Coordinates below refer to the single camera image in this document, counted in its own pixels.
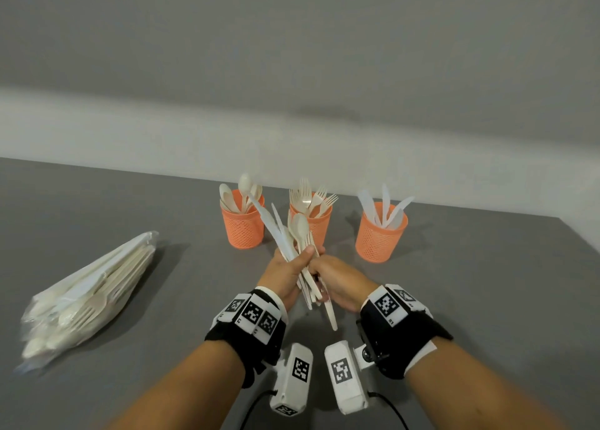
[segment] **forearm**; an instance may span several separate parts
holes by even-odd
[[[244,365],[224,341],[204,342],[148,390],[108,430],[220,428],[244,381]]]
[[[410,387],[440,429],[564,429],[533,399],[441,338],[437,350],[406,375]]]

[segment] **gray wall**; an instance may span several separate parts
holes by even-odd
[[[0,86],[600,145],[600,0],[0,0]]]

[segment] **table surface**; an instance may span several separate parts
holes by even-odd
[[[196,347],[214,315],[251,289],[275,244],[238,251],[227,241],[219,183],[0,159],[0,427],[99,428]],[[267,203],[287,210],[287,191],[265,188]],[[357,198],[334,206],[328,252],[380,283],[399,283],[426,304],[466,350],[515,381],[574,428],[600,422],[600,255],[559,219],[412,204],[409,225],[384,264],[360,259],[354,241]],[[123,312],[97,336],[43,373],[17,375],[19,319],[31,296],[147,230],[159,249]],[[398,428],[376,407],[337,410],[326,372],[326,346],[359,338],[355,316],[299,300],[285,344],[315,359],[307,410],[294,418],[261,403],[247,428]],[[402,381],[374,374],[376,389],[399,407],[411,429],[432,428]],[[236,429],[267,373],[241,392],[225,421]]]

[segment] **black wrist strap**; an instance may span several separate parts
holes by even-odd
[[[286,323],[281,311],[265,292],[238,294],[213,320],[205,340],[223,340],[244,364],[242,388],[252,386],[254,370],[262,373],[263,361],[275,365],[279,359]]]
[[[371,358],[392,379],[404,378],[410,361],[433,337],[453,339],[423,304],[398,285],[375,290],[356,324]]]

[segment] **orange cup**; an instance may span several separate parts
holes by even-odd
[[[334,207],[331,206],[327,209],[327,212],[323,214],[321,218],[308,218],[308,227],[312,232],[312,237],[314,238],[314,243],[319,247],[323,246],[325,242],[325,236],[327,235],[327,227],[329,226],[329,219],[331,218],[331,213],[333,212]],[[298,213],[298,211],[290,204],[290,210],[292,211],[292,215]]]
[[[237,207],[241,207],[242,195],[239,190],[233,190],[232,193]],[[265,206],[264,196],[260,197],[259,203],[261,206]],[[221,207],[227,239],[232,246],[240,250],[247,250],[260,245],[265,235],[265,225],[260,219],[260,213],[251,202],[249,204],[251,207],[244,214],[232,213]]]
[[[388,215],[394,209],[394,205],[390,204]],[[383,203],[376,202],[375,210],[379,219],[381,219],[381,212],[383,210]],[[358,229],[358,236],[356,237],[356,253],[360,255],[362,259],[369,262],[385,262],[392,256],[392,252],[398,240],[402,236],[404,229],[409,224],[409,219],[404,214],[404,218],[398,229],[384,229],[374,225],[371,221],[367,220],[365,213],[362,213],[361,227]]]

